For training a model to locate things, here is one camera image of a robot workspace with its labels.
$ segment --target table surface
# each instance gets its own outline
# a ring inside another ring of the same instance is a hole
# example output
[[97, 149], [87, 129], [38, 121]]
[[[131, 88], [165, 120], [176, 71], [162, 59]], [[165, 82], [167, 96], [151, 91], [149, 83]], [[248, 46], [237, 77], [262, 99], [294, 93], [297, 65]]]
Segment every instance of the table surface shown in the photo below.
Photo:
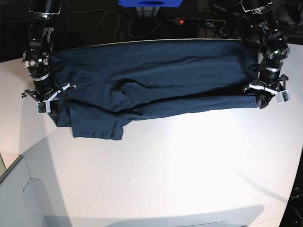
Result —
[[21, 99], [33, 86], [21, 60], [1, 63], [0, 153], [7, 165], [24, 155], [73, 227], [278, 227], [303, 144], [303, 46], [290, 50], [281, 73], [291, 101], [132, 122], [121, 141], [56, 128]]

